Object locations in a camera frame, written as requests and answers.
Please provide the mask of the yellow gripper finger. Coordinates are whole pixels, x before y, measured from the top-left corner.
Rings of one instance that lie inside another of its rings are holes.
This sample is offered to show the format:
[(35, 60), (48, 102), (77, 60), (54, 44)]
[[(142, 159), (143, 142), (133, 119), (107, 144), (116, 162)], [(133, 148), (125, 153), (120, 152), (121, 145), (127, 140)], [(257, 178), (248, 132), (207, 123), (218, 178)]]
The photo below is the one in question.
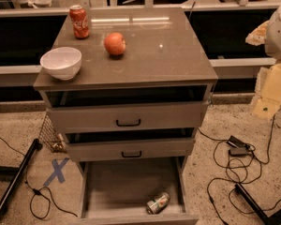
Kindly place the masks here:
[(268, 23), (268, 21), (263, 22), (261, 25), (255, 28), (251, 33), (247, 35), (247, 37), (245, 38), (245, 42), (254, 46), (264, 44)]
[(252, 98), (252, 113), (261, 119), (270, 120), (281, 107), (281, 63), (259, 71), (255, 95)]

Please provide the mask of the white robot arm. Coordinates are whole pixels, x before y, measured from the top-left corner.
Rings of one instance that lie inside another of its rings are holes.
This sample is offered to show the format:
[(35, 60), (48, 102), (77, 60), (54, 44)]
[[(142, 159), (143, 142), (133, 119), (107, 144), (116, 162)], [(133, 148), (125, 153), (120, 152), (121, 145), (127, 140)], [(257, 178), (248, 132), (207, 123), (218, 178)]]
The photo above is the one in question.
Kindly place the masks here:
[(245, 42), (265, 45), (265, 52), (276, 60), (270, 68), (262, 67), (256, 80), (251, 112), (262, 119), (272, 119), (281, 107), (281, 5), (270, 20), (248, 34)]

